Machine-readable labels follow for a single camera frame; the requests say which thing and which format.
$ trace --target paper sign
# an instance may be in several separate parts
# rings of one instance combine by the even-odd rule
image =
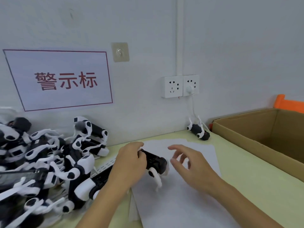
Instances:
[[[113,103],[106,52],[3,52],[25,111]]]

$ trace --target pile of robot dogs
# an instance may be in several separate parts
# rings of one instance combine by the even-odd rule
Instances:
[[[63,139],[55,130],[28,134],[32,124],[23,117],[0,123],[0,228],[44,228],[63,214],[94,200],[108,180],[112,166],[91,178],[96,157],[107,156],[108,131],[84,117],[74,118],[74,135]],[[187,127],[199,139],[210,134],[202,126]],[[168,161],[141,149],[149,175],[162,186],[160,176]],[[49,191],[63,187],[67,197],[52,201]]]

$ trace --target chinese characters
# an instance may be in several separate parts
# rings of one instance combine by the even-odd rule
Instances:
[[[76,87],[89,87],[93,88],[97,86],[95,73],[86,73],[80,72],[81,75],[77,76],[74,73],[59,73],[58,80],[61,81],[61,88],[76,88]],[[35,73],[37,83],[41,85],[42,90],[56,90],[57,79],[55,78],[54,73]]]

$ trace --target orange object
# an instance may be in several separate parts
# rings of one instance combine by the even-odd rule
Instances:
[[[284,94],[279,94],[274,104],[274,108],[297,111],[304,114],[304,102],[285,100]]]

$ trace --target cardboard box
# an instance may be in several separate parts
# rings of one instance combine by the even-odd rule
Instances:
[[[214,120],[212,132],[304,182],[304,114],[259,110]]]

